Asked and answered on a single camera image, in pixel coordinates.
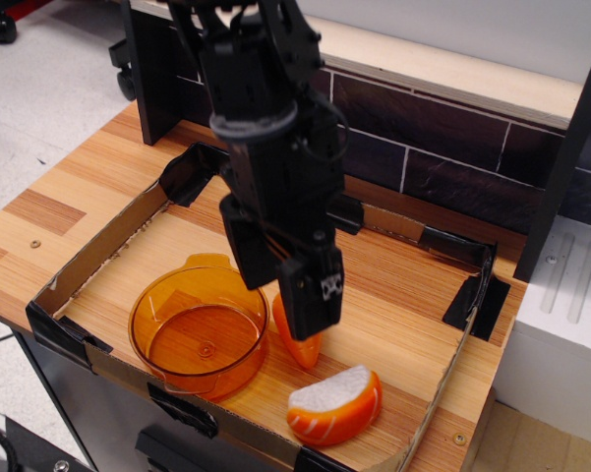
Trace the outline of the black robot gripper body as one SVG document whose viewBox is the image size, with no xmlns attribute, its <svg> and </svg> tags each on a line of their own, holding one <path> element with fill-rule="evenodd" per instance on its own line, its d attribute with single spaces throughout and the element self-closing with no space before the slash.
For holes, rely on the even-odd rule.
<svg viewBox="0 0 591 472">
<path fill-rule="evenodd" d="M 247 216 L 282 235 L 291 256 L 312 245 L 315 231 L 334 230 L 326 211 L 344 188 L 347 142 L 327 97 L 302 90 L 259 101 L 219 90 L 211 104 L 210 126 L 229 150 L 226 181 Z"/>
</svg>

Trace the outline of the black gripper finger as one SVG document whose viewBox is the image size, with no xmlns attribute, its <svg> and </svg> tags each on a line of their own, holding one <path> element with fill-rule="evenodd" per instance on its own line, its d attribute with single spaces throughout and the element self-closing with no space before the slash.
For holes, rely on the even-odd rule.
<svg viewBox="0 0 591 472">
<path fill-rule="evenodd" d="M 338 324 L 344 267 L 335 231 L 315 231 L 311 246 L 297 250 L 279 266 L 278 282 L 294 340 L 305 341 Z"/>
<path fill-rule="evenodd" d="M 279 279 L 281 265 L 291 256 L 291 244 L 279 233 L 250 219 L 233 194 L 219 209 L 234 259 L 249 290 Z"/>
</svg>

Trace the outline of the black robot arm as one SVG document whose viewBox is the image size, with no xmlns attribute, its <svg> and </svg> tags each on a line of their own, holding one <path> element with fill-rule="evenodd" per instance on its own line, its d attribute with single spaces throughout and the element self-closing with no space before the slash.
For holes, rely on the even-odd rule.
<svg viewBox="0 0 591 472">
<path fill-rule="evenodd" d="M 277 282 L 292 338 L 339 322 L 344 270 L 330 205 L 342 194 L 347 124 L 311 85 L 320 36 L 293 1 L 172 1 L 178 36 L 227 146 L 220 205 L 245 284 Z"/>
</svg>

